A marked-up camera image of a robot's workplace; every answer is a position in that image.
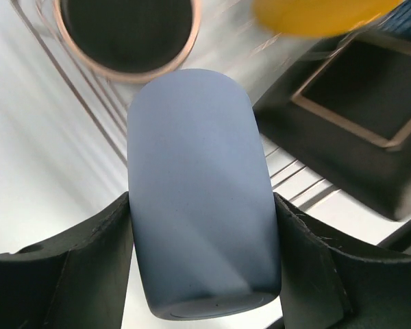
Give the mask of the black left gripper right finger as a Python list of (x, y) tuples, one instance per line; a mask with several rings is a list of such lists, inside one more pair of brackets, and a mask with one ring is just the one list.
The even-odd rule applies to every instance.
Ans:
[(365, 243), (275, 195), (285, 328), (411, 328), (411, 255)]

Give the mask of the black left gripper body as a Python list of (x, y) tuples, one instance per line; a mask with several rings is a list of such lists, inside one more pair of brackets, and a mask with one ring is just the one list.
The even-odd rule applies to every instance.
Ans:
[(411, 255), (411, 220), (387, 236), (377, 246)]

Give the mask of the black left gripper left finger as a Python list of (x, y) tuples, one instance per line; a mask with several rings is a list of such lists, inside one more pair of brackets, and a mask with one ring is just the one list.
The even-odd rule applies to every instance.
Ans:
[(0, 328), (120, 328), (133, 251), (129, 197), (0, 254)]

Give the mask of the light blue plastic cup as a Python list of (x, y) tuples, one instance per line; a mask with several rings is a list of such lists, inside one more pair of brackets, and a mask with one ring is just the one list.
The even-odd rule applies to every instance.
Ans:
[(222, 317), (279, 295), (275, 201), (238, 83), (183, 69), (146, 84), (127, 113), (127, 164), (138, 267), (156, 317)]

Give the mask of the black floral square plate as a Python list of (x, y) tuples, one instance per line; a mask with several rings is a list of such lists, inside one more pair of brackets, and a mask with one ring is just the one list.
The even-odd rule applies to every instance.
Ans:
[(411, 40), (324, 38), (254, 106), (259, 131), (393, 221), (411, 215)]

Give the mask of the dark mug red interior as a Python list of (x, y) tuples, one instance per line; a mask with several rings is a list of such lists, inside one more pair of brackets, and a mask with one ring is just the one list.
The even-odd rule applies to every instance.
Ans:
[(61, 37), (90, 69), (145, 83), (177, 69), (199, 33), (200, 1), (54, 1)]

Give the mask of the metal wire dish rack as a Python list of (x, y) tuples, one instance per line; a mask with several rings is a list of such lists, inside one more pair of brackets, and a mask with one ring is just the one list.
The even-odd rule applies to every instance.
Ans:
[[(126, 157), (126, 111), (139, 85), (115, 82), (86, 68), (61, 37), (53, 1), (13, 1), (12, 7), (83, 110), (108, 140), (115, 154)], [(251, 13), (250, 1), (202, 1), (201, 29), (184, 68), (220, 71), (241, 84), (257, 101), (306, 49), (309, 43), (271, 35)], [(337, 194), (338, 188), (264, 141), (275, 192), (304, 211)]]

